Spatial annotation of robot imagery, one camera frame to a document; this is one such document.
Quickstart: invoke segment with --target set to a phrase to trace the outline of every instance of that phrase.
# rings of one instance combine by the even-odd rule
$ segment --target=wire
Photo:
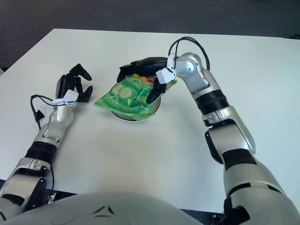
[[[180,41],[183,41],[183,40],[190,41],[190,42],[194,43],[195,45],[197,45],[201,49],[201,51],[202,51],[202,53],[203,53],[203,55],[205,57],[206,69],[210,70],[210,59],[208,58],[206,51],[204,50],[204,48],[202,47],[202,45],[196,39],[194,39],[192,37],[182,37],[182,38],[179,38],[178,40],[174,41],[174,43],[171,45],[171,47],[169,49],[168,55],[171,54],[171,50],[172,50],[173,46],[176,44],[174,69],[176,67],[176,57],[177,57],[178,44],[179,44]]]
[[[50,163],[50,167],[51,167],[51,173],[52,173],[52,188],[51,188],[51,191],[50,191],[47,203],[50,200],[50,197],[51,197],[51,195],[53,193],[53,188],[54,188],[54,173],[53,173],[53,168],[52,168],[52,164],[51,163]]]

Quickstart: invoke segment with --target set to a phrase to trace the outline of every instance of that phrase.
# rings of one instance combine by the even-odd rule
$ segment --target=dark carpet
[[[53,28],[288,38],[299,12],[299,0],[0,0],[0,67]]]

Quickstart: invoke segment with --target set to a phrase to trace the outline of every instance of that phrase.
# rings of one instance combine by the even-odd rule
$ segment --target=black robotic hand
[[[70,70],[68,74],[61,76],[61,78],[58,80],[56,87],[56,98],[63,98],[69,89],[74,90],[76,87],[76,90],[79,94],[77,102],[88,102],[93,92],[93,86],[89,86],[87,90],[83,92],[83,86],[79,76],[82,76],[88,81],[92,80],[89,73],[80,64],[77,64]]]
[[[131,62],[129,65],[120,67],[120,73],[117,82],[120,83],[125,77],[133,74],[139,76],[155,76],[156,72],[166,67],[167,58],[148,57],[143,60]],[[162,93],[165,93],[166,84],[160,84],[158,79],[154,81],[154,89],[147,97],[147,103],[154,102]]]

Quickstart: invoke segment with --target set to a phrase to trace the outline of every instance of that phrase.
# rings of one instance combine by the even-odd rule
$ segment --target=green snack bag
[[[137,74],[128,76],[96,101],[94,105],[120,113],[132,120],[143,120],[155,114],[151,108],[157,103],[159,97],[150,104],[146,102],[148,95],[153,90],[155,79],[156,77],[141,77]],[[167,90],[176,82],[176,80],[169,82]]]

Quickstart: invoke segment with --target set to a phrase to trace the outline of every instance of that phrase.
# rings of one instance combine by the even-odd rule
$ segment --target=white table
[[[190,210],[222,212],[223,166],[210,156],[207,128],[183,81],[146,121],[121,121],[93,106],[115,83],[119,67],[166,56],[186,34],[54,29],[0,77],[0,179],[26,154],[38,126],[30,96],[55,96],[56,82],[81,63],[94,92],[78,104],[53,163],[55,189],[73,193],[146,193]],[[189,35],[205,48],[211,72],[256,142],[256,157],[300,210],[300,41],[272,37]],[[200,50],[188,42],[179,54]],[[83,80],[84,88],[90,82]],[[36,100],[48,121],[51,108]]]

